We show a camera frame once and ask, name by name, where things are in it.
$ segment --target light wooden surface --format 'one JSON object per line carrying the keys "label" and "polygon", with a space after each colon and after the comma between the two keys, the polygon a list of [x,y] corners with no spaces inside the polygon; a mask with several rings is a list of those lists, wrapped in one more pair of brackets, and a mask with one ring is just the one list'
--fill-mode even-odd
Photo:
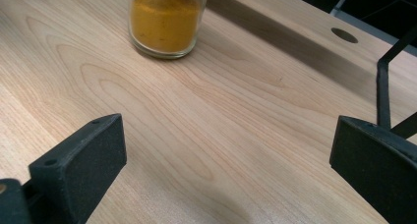
{"label": "light wooden surface", "polygon": [[[385,223],[328,159],[338,115],[375,122],[389,48],[299,0],[208,0],[195,49],[160,61],[127,0],[0,0],[0,178],[120,112],[128,164],[89,223]],[[392,62],[394,124],[416,62]]]}

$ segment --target circular hole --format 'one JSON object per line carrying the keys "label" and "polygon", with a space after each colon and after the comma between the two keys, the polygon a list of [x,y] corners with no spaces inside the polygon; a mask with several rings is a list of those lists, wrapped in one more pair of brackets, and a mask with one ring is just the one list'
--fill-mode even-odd
{"label": "circular hole", "polygon": [[350,43],[355,43],[356,44],[356,43],[359,42],[358,39],[356,39],[355,36],[353,36],[351,33],[347,32],[345,30],[342,30],[342,29],[339,29],[339,28],[332,28],[331,31],[335,35],[337,35],[338,37],[340,37],[340,38],[342,38],[342,39],[344,39],[344,40],[346,40]]}
{"label": "circular hole", "polygon": [[6,192],[7,186],[5,184],[0,184],[0,195]]}
{"label": "circular hole", "polygon": [[52,166],[52,165],[54,165],[55,163],[57,163],[58,161],[56,160],[56,159],[50,159],[50,160],[48,160],[48,161],[46,161],[44,164],[46,165],[46,166]]}

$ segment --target spice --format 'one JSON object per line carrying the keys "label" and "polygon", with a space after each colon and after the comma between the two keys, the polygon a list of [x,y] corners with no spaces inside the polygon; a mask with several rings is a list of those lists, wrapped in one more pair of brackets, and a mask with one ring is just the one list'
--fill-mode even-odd
{"label": "spice", "polygon": [[199,13],[195,0],[134,0],[132,36],[153,50],[182,51],[193,41]]}

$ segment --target glass jar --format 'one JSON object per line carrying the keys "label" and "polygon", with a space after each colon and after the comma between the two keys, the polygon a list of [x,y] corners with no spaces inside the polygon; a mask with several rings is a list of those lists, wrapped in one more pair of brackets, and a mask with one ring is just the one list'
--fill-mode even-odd
{"label": "glass jar", "polygon": [[196,44],[207,0],[129,0],[129,32],[143,52],[176,59]]}

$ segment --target wood grain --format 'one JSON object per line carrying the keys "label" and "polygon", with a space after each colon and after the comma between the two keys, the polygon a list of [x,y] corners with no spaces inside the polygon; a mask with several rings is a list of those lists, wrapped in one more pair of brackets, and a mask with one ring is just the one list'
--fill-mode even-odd
{"label": "wood grain", "polygon": [[[375,122],[389,45],[301,1],[208,0],[195,49],[162,61],[131,44],[127,0],[0,0],[0,48],[0,177],[122,113],[128,164],[89,223],[385,223],[328,159],[338,115]],[[392,63],[394,123],[415,67]]]}

